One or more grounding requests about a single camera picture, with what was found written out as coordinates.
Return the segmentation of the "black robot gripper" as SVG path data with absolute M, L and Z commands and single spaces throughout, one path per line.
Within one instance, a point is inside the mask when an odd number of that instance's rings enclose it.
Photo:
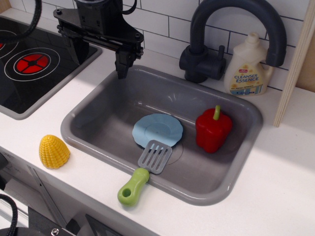
M 72 60 L 81 65 L 88 57 L 89 43 L 115 51 L 116 71 L 125 79 L 135 59 L 143 55 L 143 34 L 129 25 L 115 6 L 79 6 L 53 12 Z

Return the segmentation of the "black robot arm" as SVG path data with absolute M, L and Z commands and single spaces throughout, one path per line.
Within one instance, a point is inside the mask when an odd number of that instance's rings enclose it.
M 124 19 L 137 4 L 129 10 L 123 10 L 121 0 L 78 0 L 76 5 L 76 9 L 57 9 L 53 13 L 72 60 L 81 65 L 90 44 L 95 44 L 115 52 L 118 78 L 126 78 L 128 69 L 143 55 L 143 34 Z

